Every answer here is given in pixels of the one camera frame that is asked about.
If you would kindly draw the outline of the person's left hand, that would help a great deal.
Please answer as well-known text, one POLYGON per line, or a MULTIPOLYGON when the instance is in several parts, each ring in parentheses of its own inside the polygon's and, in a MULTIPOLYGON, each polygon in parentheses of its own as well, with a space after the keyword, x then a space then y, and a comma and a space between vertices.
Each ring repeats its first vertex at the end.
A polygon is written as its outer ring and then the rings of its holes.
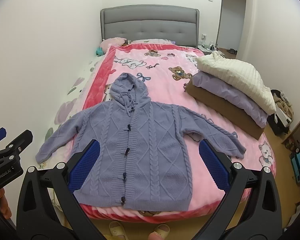
POLYGON ((6 219, 10 219, 12 216, 10 207, 8 205, 8 201, 5 197, 4 189, 0 189, 0 212, 2 213, 3 217, 6 219))

